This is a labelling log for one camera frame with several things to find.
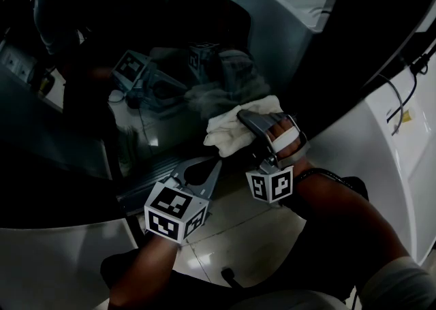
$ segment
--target hand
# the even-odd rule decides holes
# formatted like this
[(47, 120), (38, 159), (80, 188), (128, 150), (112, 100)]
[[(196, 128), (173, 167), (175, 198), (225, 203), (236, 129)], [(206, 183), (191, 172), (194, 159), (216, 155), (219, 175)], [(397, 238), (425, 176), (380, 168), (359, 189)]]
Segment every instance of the hand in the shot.
[[(285, 133), (285, 131), (293, 128), (293, 124), (289, 119), (283, 119), (280, 122), (273, 125), (266, 133), (268, 134), (268, 137), (271, 139), (271, 142), (274, 142), (281, 134)], [(289, 157), (293, 153), (295, 153), (298, 150), (298, 147), (301, 144), (300, 137), (295, 139), (291, 144), (289, 144), (284, 149), (280, 150), (277, 153), (277, 159), (285, 159), (286, 157)], [(308, 170), (309, 168), (312, 168), (312, 165), (309, 163), (307, 158), (304, 156), (300, 161), (298, 161), (294, 165), (294, 177), (300, 175), (305, 170)]]

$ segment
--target sleeve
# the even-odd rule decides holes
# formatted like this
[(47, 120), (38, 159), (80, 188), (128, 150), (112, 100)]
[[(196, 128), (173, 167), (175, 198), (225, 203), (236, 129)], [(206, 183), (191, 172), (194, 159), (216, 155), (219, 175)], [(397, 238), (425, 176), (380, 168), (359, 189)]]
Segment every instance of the sleeve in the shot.
[(50, 55), (79, 45), (77, 29), (68, 17), (68, 4), (60, 0), (35, 0), (33, 19)]
[(436, 299), (436, 287), (413, 259), (402, 257), (372, 276), (359, 297), (364, 310), (424, 310)]

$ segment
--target forearm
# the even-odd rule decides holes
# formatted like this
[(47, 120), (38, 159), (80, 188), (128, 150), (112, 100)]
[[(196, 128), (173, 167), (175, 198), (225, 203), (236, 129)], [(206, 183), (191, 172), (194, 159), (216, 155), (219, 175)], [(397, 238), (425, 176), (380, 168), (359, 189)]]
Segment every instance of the forearm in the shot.
[(177, 248), (176, 243), (154, 236), (110, 290), (109, 309), (136, 309), (153, 302), (168, 283)]
[(392, 226), (356, 192), (322, 174), (296, 184), (295, 190), (311, 208), (311, 219), (342, 236), (343, 248), (356, 256), (356, 286), (365, 283), (383, 266), (408, 255)]

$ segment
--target towel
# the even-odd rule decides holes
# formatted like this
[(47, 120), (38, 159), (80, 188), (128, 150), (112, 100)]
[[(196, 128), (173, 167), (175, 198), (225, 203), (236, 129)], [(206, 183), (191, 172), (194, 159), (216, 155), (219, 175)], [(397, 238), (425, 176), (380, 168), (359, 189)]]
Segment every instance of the towel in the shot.
[(283, 112), (279, 99), (275, 95), (269, 95), (263, 99), (236, 106), (225, 114), (211, 118), (207, 127), (208, 134), (203, 144), (215, 145), (221, 157), (233, 155), (255, 140), (255, 135), (238, 120), (237, 114), (241, 110), (250, 110), (258, 114)]

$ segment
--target black strap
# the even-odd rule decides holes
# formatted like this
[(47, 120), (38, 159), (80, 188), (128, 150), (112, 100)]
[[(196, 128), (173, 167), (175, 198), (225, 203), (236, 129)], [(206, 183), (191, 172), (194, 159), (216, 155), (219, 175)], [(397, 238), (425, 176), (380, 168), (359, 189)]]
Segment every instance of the black strap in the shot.
[(330, 171), (327, 171), (323, 168), (311, 168), (310, 170), (304, 171), (302, 174), (294, 178), (294, 186), (298, 184), (299, 182), (305, 180), (308, 176), (311, 176), (312, 174), (323, 174), (324, 176), (327, 176), (328, 178), (334, 180), (335, 182), (338, 182), (347, 188), (354, 190), (354, 188), (348, 184), (347, 182), (343, 181), (341, 177), (337, 176), (335, 173), (332, 173)]

